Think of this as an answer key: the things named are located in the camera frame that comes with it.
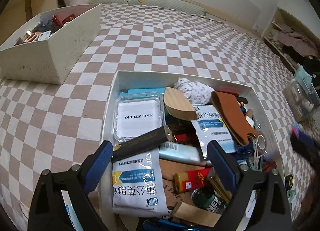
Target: cardboard box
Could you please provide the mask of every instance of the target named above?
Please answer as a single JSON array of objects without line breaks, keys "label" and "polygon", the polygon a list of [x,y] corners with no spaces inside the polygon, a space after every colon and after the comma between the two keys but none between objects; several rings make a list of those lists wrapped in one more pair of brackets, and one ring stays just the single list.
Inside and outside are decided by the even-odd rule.
[{"label": "cardboard box", "polygon": [[[49,39],[13,46],[26,32],[52,15],[76,18]],[[69,6],[40,13],[0,46],[0,67],[8,79],[63,84],[71,69],[100,31],[101,4]]]},{"label": "cardboard box", "polygon": [[[193,82],[201,82],[217,91],[234,92],[238,93],[241,97],[247,98],[248,105],[246,107],[254,111],[254,117],[260,123],[267,140],[266,151],[270,158],[276,161],[279,173],[284,182],[283,164],[278,143],[262,103],[253,88],[229,81],[164,72],[117,71],[113,78],[108,104],[106,106],[101,140],[109,140],[113,145],[118,144],[113,137],[113,119],[116,100],[119,98],[120,92],[127,89],[173,87],[179,78],[187,78]],[[111,164],[106,168],[100,184],[102,220],[109,230],[117,230],[116,220],[112,212],[113,187]]]}]

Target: white cloth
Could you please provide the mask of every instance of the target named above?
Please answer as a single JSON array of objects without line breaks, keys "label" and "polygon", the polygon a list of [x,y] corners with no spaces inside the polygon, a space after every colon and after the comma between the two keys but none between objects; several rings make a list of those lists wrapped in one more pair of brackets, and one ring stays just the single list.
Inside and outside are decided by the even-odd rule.
[{"label": "white cloth", "polygon": [[213,88],[199,83],[191,82],[186,78],[179,78],[174,84],[174,88],[184,94],[188,101],[192,104],[207,104],[210,102]]}]

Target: brown leather case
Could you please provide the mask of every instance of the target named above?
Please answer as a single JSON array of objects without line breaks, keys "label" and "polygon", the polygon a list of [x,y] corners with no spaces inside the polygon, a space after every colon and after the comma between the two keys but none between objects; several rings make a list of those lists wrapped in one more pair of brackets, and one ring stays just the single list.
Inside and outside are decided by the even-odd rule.
[{"label": "brown leather case", "polygon": [[217,109],[232,136],[242,145],[249,144],[249,138],[257,138],[258,133],[245,119],[234,95],[214,91],[211,93],[211,101]]}]

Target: medicine packet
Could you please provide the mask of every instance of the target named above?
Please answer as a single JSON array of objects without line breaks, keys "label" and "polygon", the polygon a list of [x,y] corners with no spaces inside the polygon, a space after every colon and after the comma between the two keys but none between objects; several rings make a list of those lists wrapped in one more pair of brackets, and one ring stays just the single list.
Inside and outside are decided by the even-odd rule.
[{"label": "medicine packet", "polygon": [[191,122],[196,129],[204,159],[208,159],[208,143],[214,140],[220,144],[225,153],[236,152],[236,144],[216,108],[213,105],[202,104],[192,106],[196,110],[198,119]]},{"label": "medicine packet", "polygon": [[168,214],[159,164],[159,149],[113,164],[113,212],[137,217]]}]

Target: green can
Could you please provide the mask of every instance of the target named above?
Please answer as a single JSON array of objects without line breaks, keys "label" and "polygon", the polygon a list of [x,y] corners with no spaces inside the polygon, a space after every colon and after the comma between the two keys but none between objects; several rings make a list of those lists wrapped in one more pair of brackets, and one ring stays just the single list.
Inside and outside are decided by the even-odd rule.
[{"label": "green can", "polygon": [[227,207],[227,204],[220,199],[215,194],[214,189],[209,186],[195,189],[191,195],[191,198],[195,206],[220,215],[222,215]]}]

